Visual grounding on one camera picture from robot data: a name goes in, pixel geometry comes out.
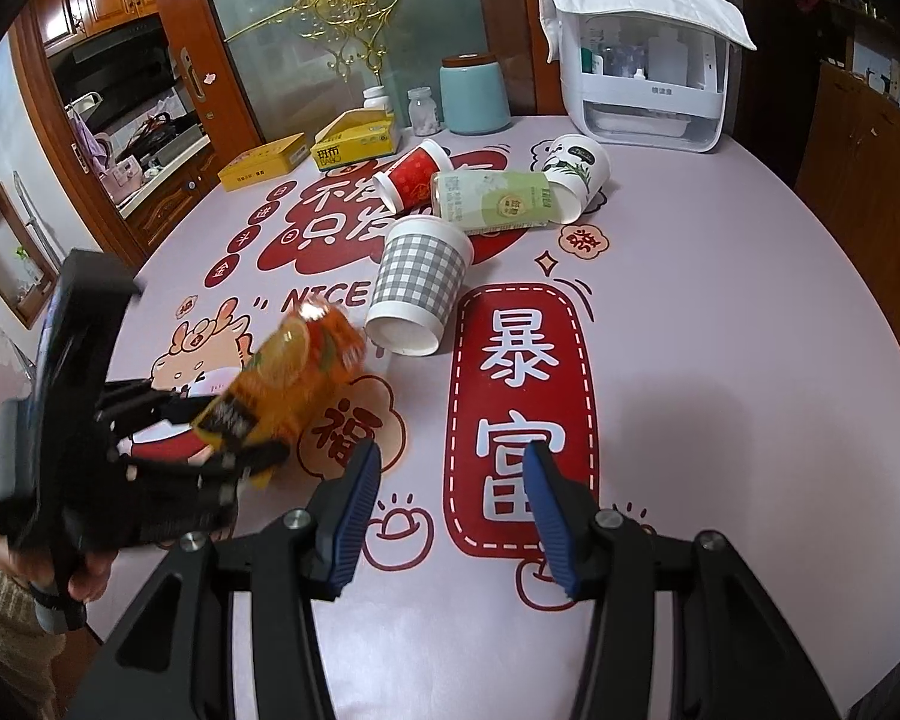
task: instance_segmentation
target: beige sleeve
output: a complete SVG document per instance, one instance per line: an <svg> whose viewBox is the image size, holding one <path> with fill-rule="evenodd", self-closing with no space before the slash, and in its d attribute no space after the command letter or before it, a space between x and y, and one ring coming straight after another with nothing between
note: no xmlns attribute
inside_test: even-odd
<svg viewBox="0 0 900 720"><path fill-rule="evenodd" d="M0 570L0 676L34 717L55 717L50 661L64 643L40 628L31 594Z"/></svg>

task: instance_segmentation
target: human hand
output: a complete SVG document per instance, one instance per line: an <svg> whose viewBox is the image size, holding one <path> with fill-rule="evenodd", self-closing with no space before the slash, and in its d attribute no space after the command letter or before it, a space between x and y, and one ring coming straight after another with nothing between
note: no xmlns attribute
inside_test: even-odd
<svg viewBox="0 0 900 720"><path fill-rule="evenodd" d="M91 552L85 555L83 565L70 578L67 586L70 597L82 603L98 600L110 580L110 566L115 557L116 552ZM50 561L49 554L38 550L16 552L10 549L7 540L1 535L0 570L21 586L33 583L38 587L45 587L53 581L53 562Z"/></svg>

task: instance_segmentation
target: red paper cup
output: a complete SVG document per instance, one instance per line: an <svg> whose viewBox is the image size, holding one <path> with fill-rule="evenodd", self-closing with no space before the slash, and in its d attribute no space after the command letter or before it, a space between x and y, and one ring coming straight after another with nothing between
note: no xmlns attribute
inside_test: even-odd
<svg viewBox="0 0 900 720"><path fill-rule="evenodd" d="M399 214L430 199L430 177L438 170L453 170L453 164L437 141L425 138L386 170L374 173L373 183L384 205Z"/></svg>

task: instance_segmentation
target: light blue canister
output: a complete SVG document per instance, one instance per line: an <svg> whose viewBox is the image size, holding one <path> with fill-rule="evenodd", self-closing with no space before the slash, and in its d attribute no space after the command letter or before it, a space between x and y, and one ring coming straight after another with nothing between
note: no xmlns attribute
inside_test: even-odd
<svg viewBox="0 0 900 720"><path fill-rule="evenodd" d="M447 129L458 135L485 135L509 126L504 76L492 53L447 56L440 64L440 101Z"/></svg>

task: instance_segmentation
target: gray checkered paper cup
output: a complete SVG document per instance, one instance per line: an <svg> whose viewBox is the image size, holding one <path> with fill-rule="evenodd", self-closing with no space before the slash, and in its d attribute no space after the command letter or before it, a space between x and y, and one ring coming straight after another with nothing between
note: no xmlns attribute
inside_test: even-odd
<svg viewBox="0 0 900 720"><path fill-rule="evenodd" d="M447 220L413 215L396 221L386 233L367 310L370 341L410 357L436 352L472 264L470 239Z"/></svg>

